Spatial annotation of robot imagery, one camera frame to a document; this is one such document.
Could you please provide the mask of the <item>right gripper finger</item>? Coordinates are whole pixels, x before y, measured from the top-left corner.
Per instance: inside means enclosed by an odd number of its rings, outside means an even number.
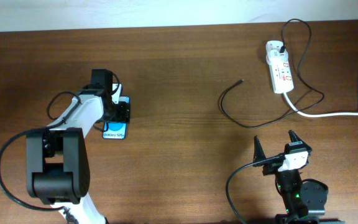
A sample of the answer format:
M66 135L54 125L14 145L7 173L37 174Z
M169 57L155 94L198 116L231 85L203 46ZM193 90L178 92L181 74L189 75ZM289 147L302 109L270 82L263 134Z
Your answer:
M288 132L290 137L290 143L289 145L300 145L303 144L303 141L296 135L296 133L293 130L289 130Z
M266 160L266 156L264 154L264 150L262 149L262 145L258 136L254 136L254 156L253 156L253 166L259 167L264 164Z

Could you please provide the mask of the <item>blue Galaxy smartphone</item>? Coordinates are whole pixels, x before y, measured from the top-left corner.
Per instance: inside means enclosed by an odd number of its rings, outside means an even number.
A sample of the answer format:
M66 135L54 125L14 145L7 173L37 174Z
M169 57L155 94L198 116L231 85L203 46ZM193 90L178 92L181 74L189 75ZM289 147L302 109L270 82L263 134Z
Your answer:
M110 123L105 123L104 127L108 128L103 133L104 139L123 140L127 136L127 128L131 117L131 100L128 96L120 96L118 104L118 118Z

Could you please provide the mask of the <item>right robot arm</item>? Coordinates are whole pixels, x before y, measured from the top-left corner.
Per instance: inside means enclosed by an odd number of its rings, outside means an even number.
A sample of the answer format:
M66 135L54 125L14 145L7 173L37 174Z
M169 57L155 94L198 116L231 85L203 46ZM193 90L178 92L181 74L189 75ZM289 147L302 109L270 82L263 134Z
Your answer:
M328 186L315 179L301 178L300 169L308 165L312 148L294 131L288 134L290 142L284 152L269 158L258 137L254 137L254 165L262 167L264 176L275 176L276 189L287 211L276 215L275 223L319 223L319 217L325 214Z

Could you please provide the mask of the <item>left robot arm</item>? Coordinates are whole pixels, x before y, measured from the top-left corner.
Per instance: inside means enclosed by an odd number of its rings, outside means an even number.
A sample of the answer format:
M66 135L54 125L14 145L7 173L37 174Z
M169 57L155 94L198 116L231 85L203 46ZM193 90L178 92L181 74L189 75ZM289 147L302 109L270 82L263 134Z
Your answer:
M26 136L27 191L67 223L107 223L90 197L85 137L101 123L102 133L119 125L119 138L124 138L129 98L122 95L117 75L107 69L92 70L90 83L72 96L62 115Z

